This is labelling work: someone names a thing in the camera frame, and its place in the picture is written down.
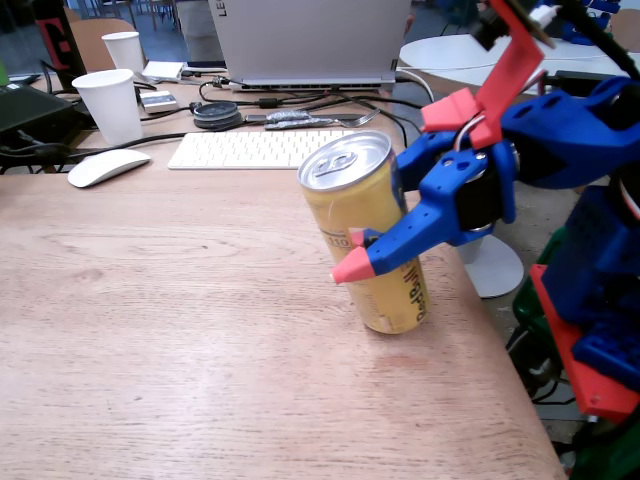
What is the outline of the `blue gripper black motor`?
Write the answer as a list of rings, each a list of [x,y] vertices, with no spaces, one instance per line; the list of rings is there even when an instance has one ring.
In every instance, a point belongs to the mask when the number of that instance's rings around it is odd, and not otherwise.
[[[424,133],[397,156],[395,192],[419,191],[420,201],[373,244],[355,248],[333,267],[335,283],[387,274],[441,243],[464,245],[490,234],[498,220],[515,221],[513,143],[451,152],[455,136]]]

